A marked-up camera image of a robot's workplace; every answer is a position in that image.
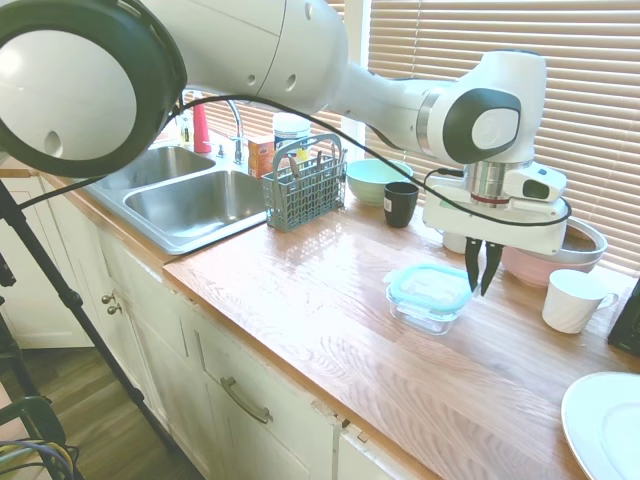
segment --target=tripod leg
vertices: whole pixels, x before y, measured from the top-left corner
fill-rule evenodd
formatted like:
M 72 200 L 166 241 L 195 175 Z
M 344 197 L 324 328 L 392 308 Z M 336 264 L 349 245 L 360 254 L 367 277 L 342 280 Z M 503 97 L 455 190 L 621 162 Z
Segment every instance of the tripod leg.
M 49 258 L 49 254 L 35 236 L 31 227 L 29 227 L 27 219 L 22 213 L 19 205 L 15 202 L 6 186 L 1 181 L 0 217 L 3 217 L 7 224 L 15 230 L 16 234 L 20 237 L 20 240 L 22 240 L 22 243 L 24 243 L 29 253 L 31 253 L 42 272 L 49 279 L 51 285 L 53 285 L 53 288 L 60 296 L 64 305 L 71 310 L 73 315 L 76 317 L 78 323 L 80 323 L 84 331 L 87 333 L 98 352 L 102 355 L 102 358 L 107 362 L 107 365 L 109 365 L 109 368 L 127 391 L 127 394 L 138 407 L 147 422 L 149 422 L 165 446 L 169 449 L 174 449 L 175 443 L 173 439 L 167 434 L 160 422 L 158 422 L 158 419 L 144 403 L 144 395 L 142 392 L 138 390 L 133 383 L 131 383 L 129 377 L 127 377 L 124 370 L 122 370 L 122 367 L 120 367 L 120 364 L 112 355 L 109 347 L 82 309 L 82 299 L 80 298 L 80 295 L 71 290 L 69 285 L 67 285 L 67 282 L 58 271 L 56 265 L 53 263 L 51 258 Z
M 0 297 L 0 306 L 3 303 L 4 298 Z M 9 327 L 7 327 L 4 318 L 2 318 L 2 314 L 0 314 L 0 352 L 2 352 L 3 358 L 11 362 L 11 368 L 24 391 L 25 397 L 39 397 L 40 392 L 38 392 L 38 388 L 33 383 L 29 370 L 27 370 L 22 350 L 20 350 L 13 335 L 11 335 Z

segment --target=cardboard box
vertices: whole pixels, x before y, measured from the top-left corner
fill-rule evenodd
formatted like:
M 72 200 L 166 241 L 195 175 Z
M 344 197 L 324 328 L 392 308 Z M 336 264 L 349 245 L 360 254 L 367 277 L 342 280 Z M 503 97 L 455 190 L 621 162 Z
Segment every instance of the cardboard box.
M 273 135 L 248 138 L 249 143 L 249 175 L 262 178 L 273 171 L 275 144 Z

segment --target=red bottle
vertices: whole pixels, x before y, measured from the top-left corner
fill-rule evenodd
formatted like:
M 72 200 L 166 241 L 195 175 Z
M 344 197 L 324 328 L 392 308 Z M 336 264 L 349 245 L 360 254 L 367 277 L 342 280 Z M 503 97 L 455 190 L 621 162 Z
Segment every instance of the red bottle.
M 204 105 L 193 107 L 193 150 L 196 153 L 211 153 L 207 112 Z

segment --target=black cup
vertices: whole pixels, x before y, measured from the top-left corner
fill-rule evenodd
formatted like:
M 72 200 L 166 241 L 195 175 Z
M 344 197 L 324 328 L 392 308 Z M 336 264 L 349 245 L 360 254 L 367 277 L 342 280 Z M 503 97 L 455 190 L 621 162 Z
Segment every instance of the black cup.
M 409 225 L 418 203 L 418 187 L 413 183 L 393 182 L 384 187 L 384 215 L 395 228 Z

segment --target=glass food container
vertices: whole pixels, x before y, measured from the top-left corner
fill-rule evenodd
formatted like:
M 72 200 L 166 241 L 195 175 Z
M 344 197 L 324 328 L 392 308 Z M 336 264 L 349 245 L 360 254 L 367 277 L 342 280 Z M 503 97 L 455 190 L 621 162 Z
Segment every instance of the glass food container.
M 391 314 L 432 335 L 444 335 L 471 299 L 467 273 L 439 265 L 416 265 L 390 272 Z

